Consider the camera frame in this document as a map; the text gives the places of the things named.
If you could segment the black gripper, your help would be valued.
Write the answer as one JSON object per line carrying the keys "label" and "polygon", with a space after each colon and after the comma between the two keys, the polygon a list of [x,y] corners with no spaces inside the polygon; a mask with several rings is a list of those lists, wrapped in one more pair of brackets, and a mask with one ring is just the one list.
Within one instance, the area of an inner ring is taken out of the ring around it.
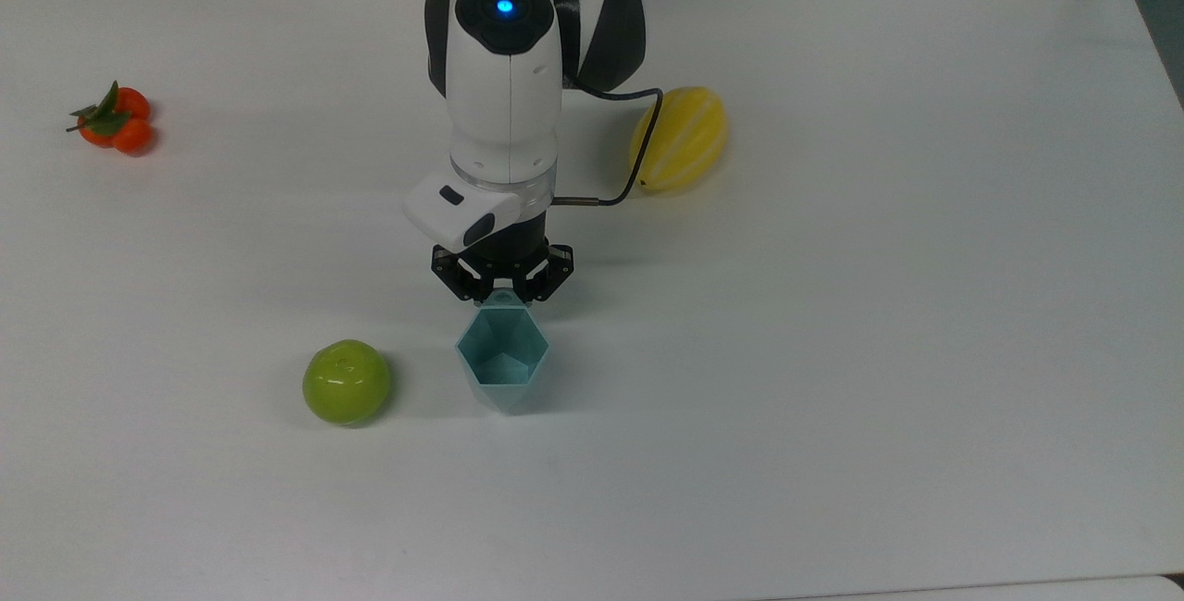
{"label": "black gripper", "polygon": [[521,302],[549,300],[567,277],[574,274],[574,248],[549,243],[547,235],[490,235],[472,247],[452,252],[437,244],[431,273],[461,300],[483,303],[509,282]]}

